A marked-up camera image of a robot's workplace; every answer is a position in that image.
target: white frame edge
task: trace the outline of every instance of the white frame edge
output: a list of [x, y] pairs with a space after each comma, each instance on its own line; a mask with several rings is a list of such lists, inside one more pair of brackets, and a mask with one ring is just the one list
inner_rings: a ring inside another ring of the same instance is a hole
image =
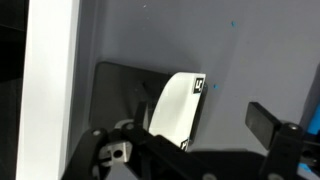
[[56, 180], [65, 168], [79, 6], [30, 0], [17, 180]]

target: white panel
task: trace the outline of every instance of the white panel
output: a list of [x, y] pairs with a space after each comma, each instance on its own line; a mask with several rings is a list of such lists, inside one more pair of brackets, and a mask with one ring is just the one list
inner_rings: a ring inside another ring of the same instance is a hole
[[57, 180], [65, 167], [79, 0], [31, 0], [18, 180]]
[[177, 146], [189, 138], [205, 74], [177, 73], [166, 84], [152, 116], [149, 132]]

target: screw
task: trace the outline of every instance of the screw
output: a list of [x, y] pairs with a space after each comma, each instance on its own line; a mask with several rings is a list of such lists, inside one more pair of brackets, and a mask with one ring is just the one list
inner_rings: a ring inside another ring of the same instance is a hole
[[210, 173], [203, 175], [202, 180], [217, 180], [216, 176]]
[[295, 125], [295, 124], [289, 124], [289, 127], [290, 127], [292, 130], [297, 130], [297, 129], [298, 129], [298, 126]]
[[268, 180], [284, 180], [282, 176], [276, 173], [270, 173], [268, 175]]
[[101, 134], [101, 131], [100, 130], [95, 130], [95, 131], [93, 131], [92, 134], [95, 135], [95, 136], [99, 136], [99, 134]]
[[130, 123], [130, 124], [127, 125], [127, 129], [128, 129], [128, 130], [131, 130], [131, 129], [133, 129], [133, 128], [134, 128], [134, 125], [133, 125], [132, 123]]

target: black printed symbol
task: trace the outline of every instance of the black printed symbol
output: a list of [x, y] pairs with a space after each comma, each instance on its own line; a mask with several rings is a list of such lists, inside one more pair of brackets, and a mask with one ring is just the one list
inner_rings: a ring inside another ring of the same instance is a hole
[[188, 148], [188, 144], [189, 144], [189, 138], [181, 142], [180, 149], [186, 151]]
[[193, 94], [201, 93], [204, 84], [204, 78], [197, 78], [193, 88]]

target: metal clip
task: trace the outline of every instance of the metal clip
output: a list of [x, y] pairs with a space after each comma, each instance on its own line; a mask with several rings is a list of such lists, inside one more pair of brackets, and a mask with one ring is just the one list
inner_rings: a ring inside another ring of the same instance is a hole
[[101, 148], [99, 159], [104, 167], [110, 167], [115, 163], [126, 163], [130, 159], [132, 144], [128, 141], [110, 143]]

